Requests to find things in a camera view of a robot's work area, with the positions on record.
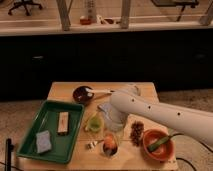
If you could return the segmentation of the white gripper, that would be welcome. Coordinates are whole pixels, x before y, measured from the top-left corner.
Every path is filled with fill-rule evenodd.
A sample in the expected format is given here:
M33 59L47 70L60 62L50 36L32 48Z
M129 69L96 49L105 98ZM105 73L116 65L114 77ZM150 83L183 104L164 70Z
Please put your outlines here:
M128 115L122 112L106 112L104 114L105 126L113 132L119 132L123 130L127 123ZM119 139L115 133L106 131L104 134L104 142L106 140L113 140L120 145Z

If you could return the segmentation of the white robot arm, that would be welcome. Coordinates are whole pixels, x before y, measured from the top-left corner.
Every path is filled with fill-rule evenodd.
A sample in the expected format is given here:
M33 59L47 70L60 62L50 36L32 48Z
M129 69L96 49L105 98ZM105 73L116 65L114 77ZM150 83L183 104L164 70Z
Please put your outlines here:
M161 102L139 95L135 85L110 90L109 117L113 123L125 125L129 114L145 117L170 127L213 147L213 113Z

